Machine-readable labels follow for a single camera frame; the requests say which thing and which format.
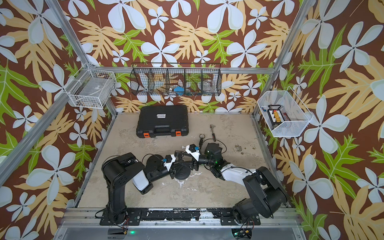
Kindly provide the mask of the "black stand pole with clip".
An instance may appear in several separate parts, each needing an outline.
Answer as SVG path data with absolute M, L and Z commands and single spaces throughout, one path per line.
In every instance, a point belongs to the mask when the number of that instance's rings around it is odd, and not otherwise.
M 174 156 L 176 158 L 176 161 L 183 162 L 186 154 L 187 153 L 185 151 L 175 151 Z

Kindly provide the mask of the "black round base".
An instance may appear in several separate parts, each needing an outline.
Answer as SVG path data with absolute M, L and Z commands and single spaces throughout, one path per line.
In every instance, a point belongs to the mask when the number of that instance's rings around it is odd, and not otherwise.
M 191 174 L 190 167 L 187 167 L 185 165 L 177 165 L 174 167 L 174 170 L 175 170 L 175 178 L 177 180 L 185 180 Z
M 161 155 L 151 155 L 146 162 L 146 170 L 149 172 L 156 171 L 164 167 L 163 157 Z

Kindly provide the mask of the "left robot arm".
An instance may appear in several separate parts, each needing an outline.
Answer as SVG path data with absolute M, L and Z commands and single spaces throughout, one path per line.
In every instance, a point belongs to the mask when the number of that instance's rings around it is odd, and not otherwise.
M 107 183 L 108 203 L 103 210 L 100 225 L 122 225 L 126 222 L 127 205 L 125 190 L 128 182 L 143 195 L 153 188 L 153 182 L 170 176 L 175 163 L 175 155 L 151 155 L 146 164 L 140 162 L 132 153 L 107 160 L 102 165 L 102 172 Z

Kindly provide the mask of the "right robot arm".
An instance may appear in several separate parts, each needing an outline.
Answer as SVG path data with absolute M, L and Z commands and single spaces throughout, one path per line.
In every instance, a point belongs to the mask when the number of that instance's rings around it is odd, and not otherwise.
M 232 207 L 232 214 L 237 223 L 256 222 L 259 216 L 272 218 L 274 213 L 288 202 L 288 193 L 266 167 L 248 169 L 235 166 L 222 157 L 222 148 L 216 143 L 207 145 L 202 155 L 194 144 L 186 147 L 187 155 L 198 166 L 207 166 L 218 179 L 237 183 L 247 190 L 248 198 Z

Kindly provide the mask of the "black plastic tool case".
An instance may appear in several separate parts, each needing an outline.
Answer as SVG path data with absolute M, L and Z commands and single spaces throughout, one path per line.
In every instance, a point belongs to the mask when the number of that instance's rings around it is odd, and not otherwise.
M 188 134 L 189 120 L 187 106 L 146 106 L 141 109 L 136 128 L 137 137 L 181 137 Z

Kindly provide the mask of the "blue object in basket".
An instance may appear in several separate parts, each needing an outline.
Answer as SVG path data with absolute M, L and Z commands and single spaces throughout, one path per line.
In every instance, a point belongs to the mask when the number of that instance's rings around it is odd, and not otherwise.
M 182 87 L 176 87 L 174 88 L 174 92 L 178 95 L 183 95 L 185 93 L 185 89 Z

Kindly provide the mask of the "screw box in basket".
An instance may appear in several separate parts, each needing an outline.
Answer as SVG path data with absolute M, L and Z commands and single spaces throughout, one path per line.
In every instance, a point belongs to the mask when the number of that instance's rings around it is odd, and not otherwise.
M 284 115 L 282 112 L 283 106 L 281 105 L 268 105 L 268 116 L 273 126 L 278 126 L 285 122 Z

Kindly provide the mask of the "red handled ratchet wrench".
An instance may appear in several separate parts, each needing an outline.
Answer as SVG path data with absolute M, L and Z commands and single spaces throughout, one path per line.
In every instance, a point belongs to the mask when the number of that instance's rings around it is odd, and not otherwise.
M 210 125 L 210 129 L 211 129 L 211 133 L 212 133 L 212 139 L 213 139 L 214 142 L 216 142 L 217 139 L 216 139 L 216 135 L 215 135 L 215 132 L 214 132 L 214 128 L 215 128 L 215 126 L 213 124 L 211 124 Z

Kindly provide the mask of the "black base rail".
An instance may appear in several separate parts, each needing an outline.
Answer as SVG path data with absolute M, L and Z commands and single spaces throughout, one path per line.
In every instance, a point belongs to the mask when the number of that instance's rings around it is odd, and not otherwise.
M 221 226 L 249 224 L 259 226 L 260 217 L 257 213 L 250 216 L 241 215 L 238 210 L 232 208 L 173 208 L 173 209 L 148 209 L 148 208 L 127 208 L 118 217 L 113 217 L 102 210 L 103 215 L 96 217 L 100 220 L 101 226 L 139 226 L 145 221 L 172 221 L 172 222 L 191 222 L 203 220 L 218 220 Z

